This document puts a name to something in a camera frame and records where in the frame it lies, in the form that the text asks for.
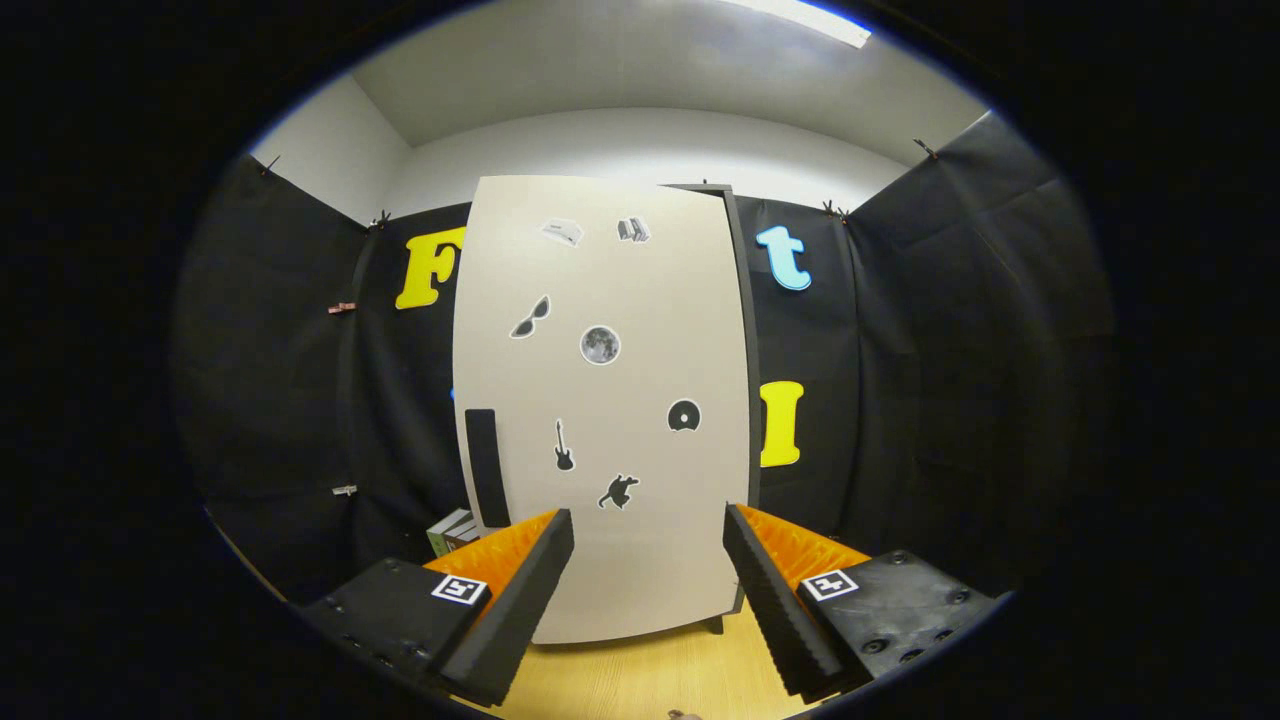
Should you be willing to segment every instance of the stack of books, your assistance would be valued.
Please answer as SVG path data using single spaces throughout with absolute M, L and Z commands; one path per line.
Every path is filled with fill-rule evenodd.
M 476 528 L 475 518 L 470 510 L 457 509 L 449 512 L 439 523 L 426 530 L 428 539 L 431 541 L 431 550 L 440 557 L 470 542 L 480 539 L 480 530 Z

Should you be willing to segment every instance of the letter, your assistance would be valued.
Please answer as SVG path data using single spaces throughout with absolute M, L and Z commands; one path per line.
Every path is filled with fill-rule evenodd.
M 755 243 L 768 249 L 769 268 L 778 284 L 787 290 L 799 291 L 809 287 L 809 283 L 813 282 L 806 270 L 796 266 L 796 254 L 804 252 L 804 242 L 791 237 L 787 228 L 772 227 L 756 234 Z
M 396 297 L 398 310 L 422 307 L 440 299 L 440 291 L 431 287 L 431 278 L 443 283 L 453 277 L 466 229 L 462 227 L 420 234 L 404 243 L 408 249 L 408 269 L 404 272 L 404 290 Z
M 777 380 L 760 386 L 760 398 L 768 409 L 764 424 L 764 447 L 760 448 L 760 468 L 790 465 L 800 460 L 796 447 L 796 404 L 804 395 L 804 386 L 791 380 Z

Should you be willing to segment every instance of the wooden floor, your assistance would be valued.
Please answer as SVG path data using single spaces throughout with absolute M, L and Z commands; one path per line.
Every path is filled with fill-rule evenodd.
M 530 646 L 503 705 L 481 710 L 509 720 L 667 720 L 669 710 L 703 720 L 781 720 L 805 707 L 782 689 L 744 600 L 741 612 L 724 616 L 722 635 L 689 625 L 623 641 Z

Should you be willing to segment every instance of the ceiling light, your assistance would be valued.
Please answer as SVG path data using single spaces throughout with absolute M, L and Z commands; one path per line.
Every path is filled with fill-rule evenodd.
M 823 35 L 835 37 L 841 42 L 847 42 L 854 47 L 867 45 L 867 38 L 872 32 L 856 23 L 846 20 L 835 13 L 828 13 L 822 8 L 814 8 L 799 0 L 722 0 L 732 5 L 741 5 L 762 13 L 768 13 L 785 20 L 791 20 L 815 29 Z

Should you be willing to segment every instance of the black curtain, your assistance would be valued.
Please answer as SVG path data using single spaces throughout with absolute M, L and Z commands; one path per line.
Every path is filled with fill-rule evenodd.
M 261 170 L 232 169 L 192 243 L 178 416 L 215 521 L 306 602 L 383 557 L 426 561 L 425 529 L 467 505 L 456 268 L 430 305 L 396 299 L 406 245 L 465 227 L 470 204 L 370 229 Z M 911 548 L 983 591 L 1011 583 L 1096 473 L 1106 415 L 1106 282 L 1061 179 L 988 115 L 845 222 L 737 208 L 760 382 L 805 388 L 800 460 L 762 469 L 760 507 L 865 552 Z M 805 243 L 804 291 L 755 243 L 774 225 Z M 326 313 L 339 301 L 357 309 Z
M 364 568 L 388 555 L 435 557 L 426 528 L 467 507 L 453 416 L 453 300 L 457 268 L 431 305 L 396 307 L 410 251 L 422 234 L 465 227 L 470 204 L 393 219 L 371 233 L 355 316 L 352 462 L 358 468 L 355 548 Z
M 858 439 L 858 323 L 847 233 L 836 215 L 777 200 L 737 196 L 755 309 L 760 384 L 804 386 L 796 404 L 791 465 L 760 469 L 759 506 L 814 532 L 840 528 Z M 755 236 L 782 225 L 804 242 L 796 265 L 810 284 L 792 291 L 773 279 Z M 768 407 L 760 401 L 768 423 Z
M 174 410 L 214 519 L 285 597 L 352 571 L 338 348 L 364 229 L 242 158 L 209 200 L 174 300 Z
M 847 223 L 861 423 L 842 537 L 1007 589 L 1070 542 L 1101 475 L 1115 320 L 1088 222 L 987 114 Z

